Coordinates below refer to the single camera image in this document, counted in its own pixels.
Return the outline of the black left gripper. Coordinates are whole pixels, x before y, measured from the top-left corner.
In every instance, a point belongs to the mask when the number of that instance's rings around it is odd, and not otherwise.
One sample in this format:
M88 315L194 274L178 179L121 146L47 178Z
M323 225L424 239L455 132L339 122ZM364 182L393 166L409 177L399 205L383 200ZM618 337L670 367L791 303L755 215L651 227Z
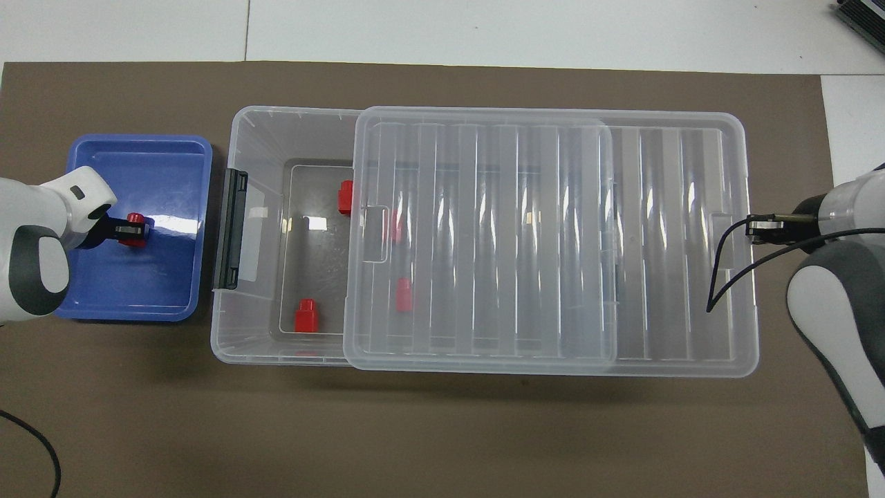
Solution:
M141 236L141 246L146 246L149 240L149 221L144 220L142 225L118 225L114 218L103 216L86 233L77 249L93 249L100 246L105 240L117 239L117 236Z

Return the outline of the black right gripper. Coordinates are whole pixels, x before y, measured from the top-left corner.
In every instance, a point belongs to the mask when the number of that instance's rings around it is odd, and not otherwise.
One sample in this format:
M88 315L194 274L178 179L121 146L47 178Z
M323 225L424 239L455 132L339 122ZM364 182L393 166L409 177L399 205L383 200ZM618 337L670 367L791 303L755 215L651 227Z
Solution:
M794 221L791 214L779 214L778 221L774 215L751 214L745 218L745 236L752 245L774 245L778 235L780 241L802 242L813 237L821 236L819 227L819 210L825 196L809 196L800 202L794 209L795 214L808 215L813 220L809 223L801 223L799 235L794 235Z

